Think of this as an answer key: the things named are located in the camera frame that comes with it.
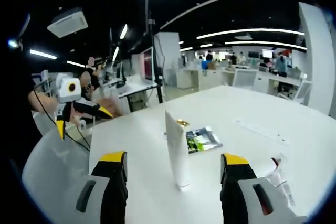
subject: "black ceiling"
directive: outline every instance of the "black ceiling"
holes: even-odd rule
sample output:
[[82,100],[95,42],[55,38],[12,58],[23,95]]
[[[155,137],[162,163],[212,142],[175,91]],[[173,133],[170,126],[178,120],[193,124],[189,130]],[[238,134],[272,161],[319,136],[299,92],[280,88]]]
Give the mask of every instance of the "black ceiling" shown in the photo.
[[[178,14],[207,0],[150,0],[155,31]],[[217,36],[201,41],[199,35],[243,28],[282,28],[298,30],[298,2],[311,0],[221,0],[204,6],[168,25],[163,31],[178,31],[185,46],[206,44],[221,45],[232,36]],[[119,44],[119,57],[129,57],[129,51],[145,32],[145,0],[20,0],[12,3],[13,22],[10,29],[19,26],[16,16],[30,12],[31,21],[23,36],[25,49],[34,48],[58,56],[57,60],[27,54],[33,71],[73,71],[76,67],[64,63],[72,60],[86,64],[90,56],[109,54],[109,28],[114,46]],[[74,7],[82,7],[89,27],[76,34],[57,38],[47,30],[56,15]],[[119,41],[124,24],[129,25],[126,38]],[[295,44],[296,36],[274,33],[251,33],[254,40],[279,41]]]

